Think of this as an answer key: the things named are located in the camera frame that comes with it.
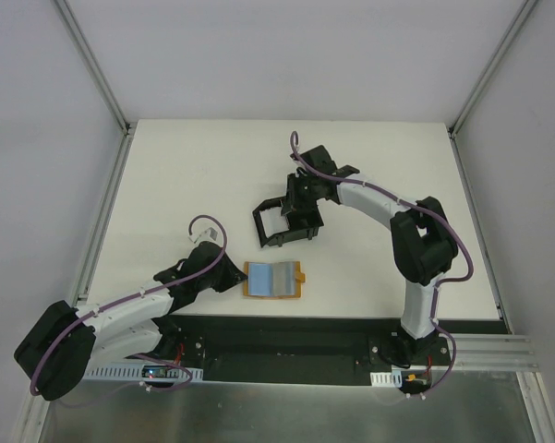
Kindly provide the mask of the black plastic card box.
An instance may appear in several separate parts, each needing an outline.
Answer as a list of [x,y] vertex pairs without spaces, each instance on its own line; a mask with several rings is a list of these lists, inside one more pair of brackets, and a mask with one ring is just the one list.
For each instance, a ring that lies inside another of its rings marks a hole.
[[308,211],[292,210],[282,214],[285,197],[263,200],[252,211],[260,247],[278,246],[297,240],[312,240],[324,225],[316,204]]

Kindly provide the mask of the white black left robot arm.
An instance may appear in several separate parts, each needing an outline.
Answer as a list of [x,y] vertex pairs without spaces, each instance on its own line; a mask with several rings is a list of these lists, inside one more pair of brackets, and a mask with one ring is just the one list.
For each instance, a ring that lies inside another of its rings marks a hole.
[[212,289],[223,293],[247,280],[246,273],[210,241],[156,273],[138,291],[103,304],[49,305],[14,352],[30,379],[30,393],[46,401],[68,394],[85,373],[104,362],[138,353],[170,357],[176,348],[163,318]]

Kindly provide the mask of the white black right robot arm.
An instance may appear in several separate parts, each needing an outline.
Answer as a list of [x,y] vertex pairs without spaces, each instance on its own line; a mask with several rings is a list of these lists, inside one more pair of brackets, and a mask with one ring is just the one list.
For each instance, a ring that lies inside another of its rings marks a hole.
[[401,368],[418,364],[438,337],[431,320],[437,306],[435,285],[458,253],[440,202],[405,200],[371,184],[356,168],[337,167],[322,145],[301,153],[297,134],[290,144],[298,167],[287,177],[282,215],[308,226],[308,216],[317,215],[318,201],[325,199],[358,210],[389,230],[394,263],[405,279],[404,312],[400,331],[381,345],[379,356]]

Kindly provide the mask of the yellow leather card holder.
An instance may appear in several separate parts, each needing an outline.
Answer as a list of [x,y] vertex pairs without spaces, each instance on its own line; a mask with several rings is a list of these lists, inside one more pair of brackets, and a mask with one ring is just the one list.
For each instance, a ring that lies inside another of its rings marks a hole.
[[306,275],[300,261],[246,262],[243,295],[259,299],[298,299]]

